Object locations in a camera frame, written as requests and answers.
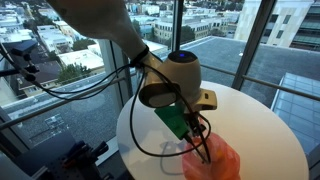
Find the orange plastic bag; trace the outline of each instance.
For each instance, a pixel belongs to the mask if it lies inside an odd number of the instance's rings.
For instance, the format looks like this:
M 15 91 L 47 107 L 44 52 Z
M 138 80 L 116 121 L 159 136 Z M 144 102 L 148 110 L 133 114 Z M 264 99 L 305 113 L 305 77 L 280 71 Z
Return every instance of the orange plastic bag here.
M 200 138 L 193 138 L 195 145 L 201 142 Z M 187 180 L 240 180 L 240 157 L 220 136 L 210 133 L 206 140 L 211 163 L 202 163 L 194 152 L 182 155 L 182 168 Z M 185 149 L 192 148 L 187 144 Z

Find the white table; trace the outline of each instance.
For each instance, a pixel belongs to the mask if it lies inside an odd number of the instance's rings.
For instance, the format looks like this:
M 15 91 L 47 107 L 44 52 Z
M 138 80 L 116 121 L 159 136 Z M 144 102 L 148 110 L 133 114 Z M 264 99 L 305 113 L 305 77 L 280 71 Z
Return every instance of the white table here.
M 302 147 L 277 115 L 260 102 L 232 88 L 205 81 L 201 87 L 216 92 L 218 109 L 203 111 L 202 114 L 210 121 L 212 131 L 239 154 L 242 180 L 308 179 L 308 166 Z M 132 99 L 119 116 L 117 139 L 120 155 L 132 176 L 137 180 L 185 179 L 181 156 L 150 157 L 134 145 L 129 129 L 131 103 Z M 184 142 L 180 142 L 153 109 L 142 105 L 138 98 L 133 117 L 136 138 L 144 149 L 160 154 L 181 151 Z

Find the green object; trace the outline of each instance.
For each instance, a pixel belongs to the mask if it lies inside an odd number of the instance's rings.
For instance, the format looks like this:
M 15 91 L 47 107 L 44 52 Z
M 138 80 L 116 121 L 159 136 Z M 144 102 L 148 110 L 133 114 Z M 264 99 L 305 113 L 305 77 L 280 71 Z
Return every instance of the green object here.
M 167 127 L 182 140 L 184 136 L 189 132 L 188 127 L 184 120 L 183 112 L 176 106 L 167 106 L 157 108 L 154 112 L 160 117 L 160 119 L 167 125 Z

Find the table top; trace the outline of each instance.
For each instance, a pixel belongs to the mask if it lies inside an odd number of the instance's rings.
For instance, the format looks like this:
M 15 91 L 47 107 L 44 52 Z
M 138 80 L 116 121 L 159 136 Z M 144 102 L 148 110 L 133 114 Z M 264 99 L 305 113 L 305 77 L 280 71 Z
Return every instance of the table top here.
M 218 108 L 201 112 L 240 156 L 243 180 L 307 180 L 308 166 L 303 149 L 290 128 L 269 108 L 232 88 L 203 81 L 202 88 L 216 92 Z M 121 111 L 117 124 L 120 155 L 135 179 L 185 179 L 181 156 L 157 158 L 143 154 L 133 143 L 129 129 L 132 98 Z M 133 113 L 133 128 L 140 146 L 158 154 L 180 152 L 179 141 L 155 114 L 138 98 Z

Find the plastic bag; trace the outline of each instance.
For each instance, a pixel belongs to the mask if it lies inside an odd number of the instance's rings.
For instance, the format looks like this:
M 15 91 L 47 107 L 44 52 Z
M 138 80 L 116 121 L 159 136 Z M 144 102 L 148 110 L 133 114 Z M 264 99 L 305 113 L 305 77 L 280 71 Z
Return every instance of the plastic bag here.
M 200 138 L 193 138 L 195 145 L 201 142 Z M 206 140 L 211 163 L 202 163 L 194 152 L 182 155 L 182 168 L 187 180 L 240 180 L 240 157 L 220 136 L 210 133 Z M 187 144 L 185 149 L 192 148 Z

